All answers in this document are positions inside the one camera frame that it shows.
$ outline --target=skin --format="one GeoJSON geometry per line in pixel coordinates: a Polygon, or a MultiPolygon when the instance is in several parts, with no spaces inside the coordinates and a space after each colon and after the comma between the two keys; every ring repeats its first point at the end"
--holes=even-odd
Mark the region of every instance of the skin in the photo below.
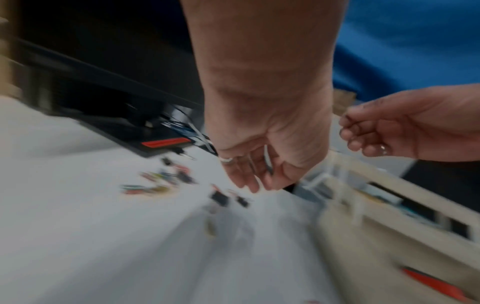
{"type": "Polygon", "coordinates": [[[322,161],[344,0],[182,0],[205,126],[232,182],[282,189],[322,161]],[[273,164],[267,171],[264,146],[273,164]]]}
{"type": "Polygon", "coordinates": [[[352,151],[462,162],[480,160],[480,84],[403,91],[351,107],[340,137],[352,151]]]}

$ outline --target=forearm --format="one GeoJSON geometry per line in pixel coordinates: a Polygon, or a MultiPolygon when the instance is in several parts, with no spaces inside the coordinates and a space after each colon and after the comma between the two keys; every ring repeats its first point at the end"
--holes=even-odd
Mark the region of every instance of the forearm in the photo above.
{"type": "Polygon", "coordinates": [[[207,104],[269,107],[331,86],[346,0],[181,1],[207,104]]]}

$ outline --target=black machine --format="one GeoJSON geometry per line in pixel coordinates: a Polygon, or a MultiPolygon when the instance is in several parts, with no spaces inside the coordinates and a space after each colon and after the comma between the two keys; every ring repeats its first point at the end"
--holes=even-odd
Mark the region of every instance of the black machine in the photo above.
{"type": "Polygon", "coordinates": [[[171,135],[159,124],[145,129],[146,122],[177,106],[202,111],[203,90],[178,0],[15,5],[12,53],[24,66],[16,78],[29,106],[78,119],[142,156],[156,154],[143,142],[171,135]]]}

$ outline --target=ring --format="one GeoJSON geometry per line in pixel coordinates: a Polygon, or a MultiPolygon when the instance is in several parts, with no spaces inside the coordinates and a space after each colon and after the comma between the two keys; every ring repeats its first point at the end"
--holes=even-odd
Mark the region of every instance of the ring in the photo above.
{"type": "Polygon", "coordinates": [[[224,163],[224,164],[230,164],[230,163],[233,162],[233,160],[234,160],[233,157],[231,157],[231,158],[222,158],[222,157],[220,157],[220,156],[218,157],[218,159],[219,159],[222,163],[224,163]]]}
{"type": "Polygon", "coordinates": [[[386,148],[384,145],[380,145],[380,149],[381,149],[381,154],[382,154],[382,155],[386,155],[386,154],[387,154],[387,148],[386,148]]]}

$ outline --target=human hand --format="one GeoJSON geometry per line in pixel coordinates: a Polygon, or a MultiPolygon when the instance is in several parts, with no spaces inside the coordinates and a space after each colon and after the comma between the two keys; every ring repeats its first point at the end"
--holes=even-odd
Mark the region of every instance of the human hand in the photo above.
{"type": "Polygon", "coordinates": [[[322,161],[329,148],[332,89],[325,88],[303,101],[281,102],[271,107],[244,104],[237,109],[225,104],[205,106],[205,126],[227,175],[239,188],[266,190],[291,185],[322,161]],[[269,173],[265,145],[273,167],[269,173]]]}
{"type": "Polygon", "coordinates": [[[480,84],[403,91],[351,107],[340,137],[368,157],[480,160],[480,84]]]}

